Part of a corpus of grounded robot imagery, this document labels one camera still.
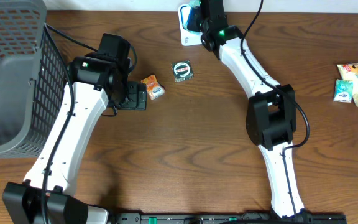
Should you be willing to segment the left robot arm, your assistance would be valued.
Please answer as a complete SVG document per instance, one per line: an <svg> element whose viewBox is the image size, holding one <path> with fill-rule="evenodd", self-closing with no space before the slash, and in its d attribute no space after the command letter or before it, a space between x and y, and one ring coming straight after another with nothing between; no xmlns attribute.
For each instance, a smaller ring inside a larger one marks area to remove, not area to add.
<svg viewBox="0 0 358 224"><path fill-rule="evenodd" d="M137 59L119 35L103 34L96 51L69 64L62 105L23 183L8 182L2 201L14 223L112 223L114 215L74 197L80 165L98 119L111 108L145 110L146 86L130 81Z"/></svg>

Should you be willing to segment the light green pack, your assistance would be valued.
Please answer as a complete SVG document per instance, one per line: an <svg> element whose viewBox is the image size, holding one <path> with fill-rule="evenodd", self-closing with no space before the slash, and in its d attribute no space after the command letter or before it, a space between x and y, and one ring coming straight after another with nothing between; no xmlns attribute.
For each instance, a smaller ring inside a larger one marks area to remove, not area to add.
<svg viewBox="0 0 358 224"><path fill-rule="evenodd" d="M180 8L182 26L189 32L201 32L201 1L192 1Z"/></svg>

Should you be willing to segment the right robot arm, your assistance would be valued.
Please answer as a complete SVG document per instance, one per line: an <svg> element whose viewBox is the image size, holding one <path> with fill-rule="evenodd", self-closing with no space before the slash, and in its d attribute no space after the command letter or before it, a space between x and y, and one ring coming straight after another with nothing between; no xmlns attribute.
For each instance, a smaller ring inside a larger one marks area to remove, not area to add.
<svg viewBox="0 0 358 224"><path fill-rule="evenodd" d="M228 23L222 1L196 1L184 28L197 32L204 48L234 74L248 97L246 130L262 153L272 192L271 208L280 219L300 217L304 204L293 168L296 113L302 108L291 85L281 85L253 56L247 32Z"/></svg>

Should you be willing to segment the small teal tissue pack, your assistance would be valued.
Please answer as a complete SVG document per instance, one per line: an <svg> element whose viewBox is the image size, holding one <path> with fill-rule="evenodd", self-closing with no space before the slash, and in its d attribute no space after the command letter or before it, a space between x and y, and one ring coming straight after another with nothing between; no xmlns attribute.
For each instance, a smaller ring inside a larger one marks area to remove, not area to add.
<svg viewBox="0 0 358 224"><path fill-rule="evenodd" d="M353 92L353 81L351 80L336 80L334 101L341 103L351 103Z"/></svg>

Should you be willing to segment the orange snack pack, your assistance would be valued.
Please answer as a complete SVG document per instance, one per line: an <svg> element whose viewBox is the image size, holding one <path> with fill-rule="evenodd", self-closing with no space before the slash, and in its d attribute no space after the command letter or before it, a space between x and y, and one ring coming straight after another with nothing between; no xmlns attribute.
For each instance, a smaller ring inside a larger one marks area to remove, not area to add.
<svg viewBox="0 0 358 224"><path fill-rule="evenodd" d="M147 78L141 80L141 83L146 85L146 90L151 100L165 94L164 87L159 84L155 75L148 76Z"/></svg>

